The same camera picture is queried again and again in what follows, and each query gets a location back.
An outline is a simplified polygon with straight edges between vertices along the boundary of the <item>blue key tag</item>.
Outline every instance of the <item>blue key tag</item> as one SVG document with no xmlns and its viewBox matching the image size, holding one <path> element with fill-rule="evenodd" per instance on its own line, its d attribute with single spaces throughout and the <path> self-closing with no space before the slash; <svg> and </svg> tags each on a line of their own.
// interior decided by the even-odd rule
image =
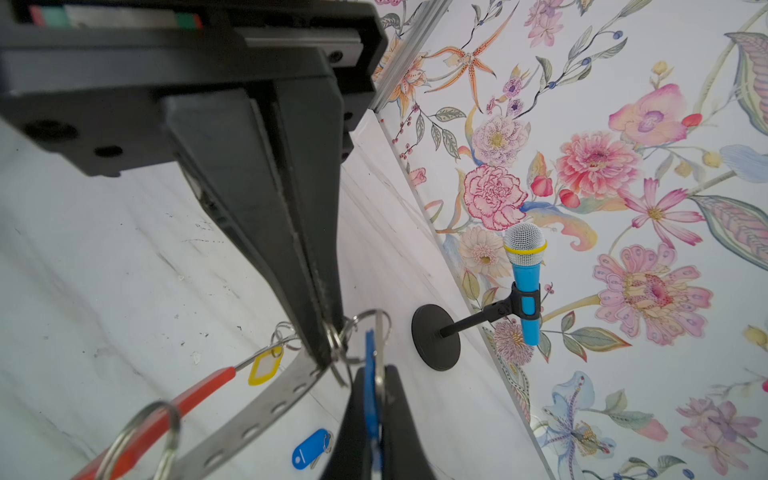
<svg viewBox="0 0 768 480">
<path fill-rule="evenodd" d="M 314 432 L 307 440 L 304 440 L 301 445 L 296 447 L 291 456 L 291 463 L 297 470 L 304 470 L 315 460 L 330 450 L 331 438 L 333 435 L 331 432 L 325 429 L 320 429 Z"/>
<path fill-rule="evenodd" d="M 366 332 L 366 369 L 362 391 L 362 407 L 366 415 L 366 431 L 371 442 L 372 468 L 374 472 L 382 469 L 382 456 L 379 449 L 379 409 L 376 405 L 376 341 L 373 330 Z"/>
</svg>

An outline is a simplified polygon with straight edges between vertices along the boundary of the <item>marble surface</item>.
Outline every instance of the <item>marble surface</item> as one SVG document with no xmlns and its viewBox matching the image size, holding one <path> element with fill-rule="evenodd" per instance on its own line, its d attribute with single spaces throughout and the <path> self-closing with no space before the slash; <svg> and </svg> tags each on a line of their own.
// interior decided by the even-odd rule
<svg viewBox="0 0 768 480">
<path fill-rule="evenodd" d="M 348 316 L 382 307 L 438 478 L 547 478 L 479 331 L 435 372 L 416 353 L 413 311 L 467 306 L 369 112 L 343 165 L 339 274 Z M 269 342 L 286 319 L 263 278 L 206 217 L 176 164 L 87 178 L 0 126 L 0 478 L 68 478 L 142 406 L 173 398 Z M 362 333 L 352 349 L 359 352 Z M 284 365 L 291 360 L 288 356 Z M 184 420 L 182 453 L 261 390 L 247 370 Z M 290 453 L 336 431 L 348 390 L 326 375 L 213 478 L 316 478 Z M 146 478 L 158 449 L 127 478 Z"/>
</svg>

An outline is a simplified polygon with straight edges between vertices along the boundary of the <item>microphone stand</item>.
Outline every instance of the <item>microphone stand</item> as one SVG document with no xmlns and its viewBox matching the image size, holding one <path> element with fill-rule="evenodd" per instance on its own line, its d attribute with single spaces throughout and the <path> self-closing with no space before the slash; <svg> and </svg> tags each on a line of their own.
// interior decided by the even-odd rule
<svg viewBox="0 0 768 480">
<path fill-rule="evenodd" d="M 534 301 L 535 311 L 532 314 L 523 312 L 524 297 Z M 538 320 L 541 316 L 541 290 L 521 292 L 513 282 L 507 298 L 486 305 L 481 311 L 456 323 L 440 306 L 422 305 L 413 314 L 411 321 L 413 344 L 427 365 L 439 371 L 448 370 L 458 362 L 462 351 L 457 333 L 483 322 L 495 322 L 508 315 L 519 316 L 521 320 Z"/>
</svg>

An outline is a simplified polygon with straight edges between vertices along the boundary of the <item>yellow key tag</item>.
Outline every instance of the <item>yellow key tag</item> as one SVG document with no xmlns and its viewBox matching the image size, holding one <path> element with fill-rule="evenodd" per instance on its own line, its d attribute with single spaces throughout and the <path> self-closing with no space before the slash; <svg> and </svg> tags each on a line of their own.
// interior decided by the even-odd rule
<svg viewBox="0 0 768 480">
<path fill-rule="evenodd" d="M 257 386 L 268 382 L 277 373 L 280 360 L 283 359 L 283 347 L 276 346 L 268 352 L 264 352 L 253 361 L 253 367 L 248 376 L 248 385 Z"/>
</svg>

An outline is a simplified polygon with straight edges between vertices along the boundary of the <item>microphone head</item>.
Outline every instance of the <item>microphone head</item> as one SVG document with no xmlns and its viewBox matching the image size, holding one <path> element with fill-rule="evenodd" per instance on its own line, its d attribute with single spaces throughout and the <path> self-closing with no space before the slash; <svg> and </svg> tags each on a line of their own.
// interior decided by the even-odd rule
<svg viewBox="0 0 768 480">
<path fill-rule="evenodd" d="M 547 242 L 541 228 L 533 223 L 517 223 L 507 229 L 504 234 L 504 249 L 507 258 L 513 265 L 534 266 L 544 259 L 544 248 Z M 514 253 L 509 250 L 541 250 L 538 253 Z"/>
</svg>

